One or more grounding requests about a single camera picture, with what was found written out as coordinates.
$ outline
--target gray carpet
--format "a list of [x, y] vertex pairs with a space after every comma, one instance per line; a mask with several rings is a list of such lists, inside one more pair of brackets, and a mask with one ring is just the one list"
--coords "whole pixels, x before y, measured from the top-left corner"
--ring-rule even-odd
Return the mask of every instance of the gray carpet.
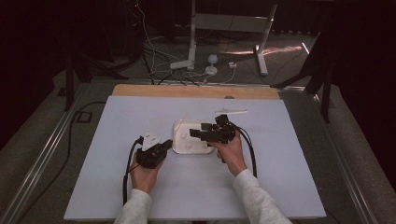
[[[199, 46], [197, 50], [197, 66], [194, 72], [202, 74], [208, 66], [206, 58], [213, 52], [219, 53], [218, 69], [220, 72], [208, 79], [209, 85], [229, 80], [230, 71], [228, 62], [237, 62], [235, 76], [228, 84], [242, 85], [267, 85], [284, 80], [298, 73], [306, 52], [302, 43], [308, 49], [312, 48], [315, 38], [309, 35], [270, 35], [266, 45], [267, 66], [269, 75], [261, 77], [255, 58], [251, 53], [240, 54], [252, 49], [259, 35], [250, 35], [242, 41], [228, 41], [222, 38], [220, 45]], [[172, 54], [179, 59], [187, 59], [188, 38], [180, 37], [176, 41], [164, 38], [152, 40], [157, 50]], [[165, 60], [156, 58], [155, 64], [164, 63]], [[159, 66], [158, 71], [168, 70], [168, 66]], [[181, 73], [174, 73], [174, 77], [165, 80], [163, 84], [193, 85]], [[145, 65], [140, 61], [132, 67], [121, 72], [130, 77], [124, 82], [150, 83]], [[158, 83], [169, 73], [157, 74], [154, 77]], [[203, 85], [205, 77], [195, 77], [195, 84]], [[295, 86], [305, 86], [308, 79], [294, 83]], [[56, 89], [41, 104], [37, 111], [30, 117], [8, 144], [0, 151], [0, 211], [2, 214], [17, 192], [26, 173], [32, 166], [35, 158], [45, 147], [50, 136], [64, 116], [63, 97], [56, 96], [57, 91], [64, 87], [64, 73], [54, 79]], [[97, 74], [91, 84], [81, 84], [86, 87], [77, 101], [76, 108], [88, 103], [105, 101], [111, 94], [114, 86], [119, 83], [109, 77]], [[312, 176], [318, 188], [320, 199], [327, 210], [325, 218], [311, 220], [293, 220], [294, 223], [364, 223], [359, 215], [358, 206], [352, 200], [351, 191], [346, 184], [343, 170], [340, 169], [338, 158], [334, 153], [334, 142], [343, 152], [354, 180], [358, 183], [368, 206], [373, 211], [378, 223], [394, 223], [396, 216], [396, 196], [388, 180], [379, 168], [379, 165], [365, 141], [359, 126], [347, 109], [339, 91], [332, 87], [332, 101], [329, 111], [331, 124], [324, 124], [317, 112], [317, 105], [313, 103], [313, 96], [303, 92], [282, 91], [281, 98], [290, 112], [290, 118], [299, 138], [300, 144], [308, 162]], [[21, 223], [67, 223], [63, 220], [64, 211], [70, 199], [73, 187], [76, 184], [79, 170], [84, 162], [90, 146], [97, 123], [104, 106], [101, 104], [90, 105], [85, 110], [93, 113], [90, 123], [74, 123], [71, 139], [70, 160], [53, 185], [35, 202], [34, 206], [25, 215]], [[39, 193], [48, 185], [61, 168], [67, 152], [68, 133], [64, 133], [59, 144], [39, 178], [35, 190], [32, 192], [26, 206], [32, 204]]]

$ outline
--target forearm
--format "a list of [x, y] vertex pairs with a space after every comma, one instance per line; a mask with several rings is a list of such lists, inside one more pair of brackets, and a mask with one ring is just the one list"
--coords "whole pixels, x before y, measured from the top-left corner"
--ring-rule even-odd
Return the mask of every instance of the forearm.
[[122, 207], [114, 223], [148, 223], [151, 197], [143, 190], [132, 189], [131, 199]]
[[245, 206], [250, 223], [291, 223], [248, 169], [235, 177], [233, 188]]

